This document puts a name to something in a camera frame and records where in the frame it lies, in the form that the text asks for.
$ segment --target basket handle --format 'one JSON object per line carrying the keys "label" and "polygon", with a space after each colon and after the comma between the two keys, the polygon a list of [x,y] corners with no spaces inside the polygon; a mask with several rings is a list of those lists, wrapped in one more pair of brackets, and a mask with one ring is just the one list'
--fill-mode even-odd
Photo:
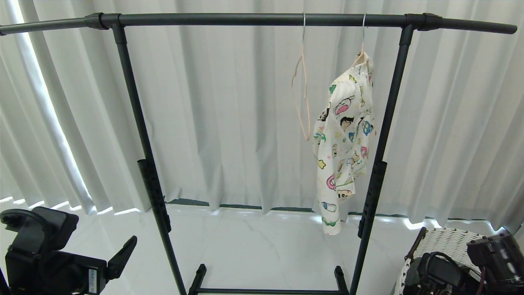
{"label": "basket handle", "polygon": [[422,227],[419,231],[419,234],[417,235],[417,238],[415,239],[415,243],[413,243],[413,246],[411,246],[411,249],[409,250],[408,254],[404,256],[404,261],[411,259],[413,260],[413,254],[419,247],[420,242],[425,238],[426,233],[428,232],[428,229],[425,227]]}

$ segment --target clothes hanger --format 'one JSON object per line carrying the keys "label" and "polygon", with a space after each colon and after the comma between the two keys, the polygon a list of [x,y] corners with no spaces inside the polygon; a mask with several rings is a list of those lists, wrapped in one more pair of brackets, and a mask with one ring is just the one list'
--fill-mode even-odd
{"label": "clothes hanger", "polygon": [[[302,133],[304,134],[305,140],[309,141],[309,137],[310,137],[310,134],[311,134],[311,116],[310,116],[310,112],[309,112],[309,101],[308,101],[308,97],[306,96],[306,92],[307,92],[307,89],[308,89],[308,77],[305,74],[305,59],[304,59],[305,13],[302,12],[302,15],[304,16],[304,25],[303,25],[303,28],[302,28],[302,47],[301,47],[300,58],[297,61],[297,65],[295,66],[295,71],[294,71],[293,77],[291,78],[291,95],[293,95],[293,102],[295,103],[295,108],[297,109],[298,119],[300,120],[300,127],[302,128]],[[298,65],[300,64],[300,62],[302,62],[302,69],[304,70],[304,100],[305,100],[306,109],[308,111],[308,132],[307,133],[305,131],[304,124],[302,123],[302,116],[300,115],[300,107],[297,104],[297,101],[295,99],[294,92],[293,92],[293,81],[294,81],[295,77],[297,76]]]}
{"label": "clothes hanger", "polygon": [[357,61],[360,60],[360,58],[362,58],[364,56],[364,41],[366,39],[366,35],[365,35],[365,23],[366,23],[366,13],[364,13],[364,18],[362,19],[362,48],[361,48],[361,51],[360,53],[357,55],[357,58],[355,58],[355,61],[353,62],[353,64],[350,66],[350,68],[353,68],[356,64],[357,64]]}

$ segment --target clothes rack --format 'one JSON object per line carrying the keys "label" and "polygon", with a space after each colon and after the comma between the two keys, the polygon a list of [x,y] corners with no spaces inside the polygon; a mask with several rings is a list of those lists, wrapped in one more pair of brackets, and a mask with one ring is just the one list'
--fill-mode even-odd
{"label": "clothes rack", "polygon": [[135,121],[140,136],[145,159],[138,161],[138,166],[144,180],[151,208],[160,232],[163,246],[166,250],[169,265],[173,272],[180,295],[197,295],[198,293],[242,293],[242,294],[328,294],[328,295],[356,295],[358,282],[362,274],[362,267],[366,256],[366,250],[371,236],[373,220],[380,197],[380,191],[386,173],[387,163],[383,161],[384,151],[389,135],[389,129],[393,119],[395,105],[400,89],[402,74],[406,65],[408,49],[413,37],[413,32],[429,31],[435,29],[458,29],[491,32],[498,34],[513,34],[517,26],[477,22],[472,20],[449,19],[441,16],[424,14],[404,15],[379,15],[366,14],[365,26],[368,27],[398,27],[402,28],[400,33],[399,51],[391,81],[388,101],[384,114],[384,120],[380,131],[376,156],[373,164],[372,175],[369,181],[368,192],[363,208],[362,218],[358,227],[358,236],[361,238],[360,247],[353,272],[351,288],[348,290],[344,274],[340,266],[335,268],[335,278],[338,290],[261,290],[261,289],[210,289],[202,288],[202,281],[206,273],[206,267],[201,264],[196,271],[195,279],[186,292],[180,269],[173,251],[169,232],[171,225],[166,205],[163,200],[162,189],[157,174],[155,159],[149,142],[144,114],[140,105],[138,91],[124,27],[128,26],[174,26],[174,25],[209,25],[209,26],[303,26],[303,18],[306,18],[306,26],[357,26],[363,25],[363,14],[233,14],[233,13],[169,13],[169,14],[104,14],[94,13],[85,17],[48,20],[44,22],[14,24],[0,26],[0,36],[31,31],[57,30],[67,28],[89,27],[99,30],[112,29],[115,43],[120,56],[122,70],[133,108]]}

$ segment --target white woven basket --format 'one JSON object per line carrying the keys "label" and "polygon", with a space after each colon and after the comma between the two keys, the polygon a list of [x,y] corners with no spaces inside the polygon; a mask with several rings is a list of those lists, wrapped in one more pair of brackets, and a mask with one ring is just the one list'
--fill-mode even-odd
{"label": "white woven basket", "polygon": [[424,253],[431,253],[434,251],[440,251],[446,253],[451,257],[457,264],[464,265],[477,273],[480,273],[478,267],[476,267],[467,255],[467,246],[471,240],[477,240],[482,238],[481,235],[472,233],[471,231],[464,231],[455,228],[435,228],[427,230],[425,227],[420,229],[419,236],[415,240],[415,243],[411,247],[408,255],[405,257],[404,266],[400,271],[397,282],[395,283],[394,295],[402,295],[404,287],[406,285],[416,285],[419,278],[416,271],[410,271],[408,269],[411,263],[418,257],[422,257]]}

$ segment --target white marble floor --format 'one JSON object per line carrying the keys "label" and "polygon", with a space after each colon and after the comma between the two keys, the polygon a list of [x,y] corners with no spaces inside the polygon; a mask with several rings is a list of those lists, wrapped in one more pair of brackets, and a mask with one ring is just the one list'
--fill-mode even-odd
{"label": "white marble floor", "polygon": [[[14,206],[23,205],[1,204],[0,210]],[[351,284],[359,216],[350,216],[340,234],[326,236],[320,216],[313,213],[262,215],[258,210],[181,205],[168,205],[168,212],[186,288],[201,263],[208,269],[205,288],[335,290],[337,265]],[[389,294],[419,228],[435,225],[431,220],[412,225],[405,218],[377,217],[358,294]],[[486,222],[451,221],[446,227],[493,234]],[[15,233],[0,233],[5,253]],[[81,217],[64,251],[109,260],[132,235],[138,237],[135,252],[121,278],[109,282],[102,294],[177,294],[152,212]],[[0,266],[5,273],[5,262]]]}

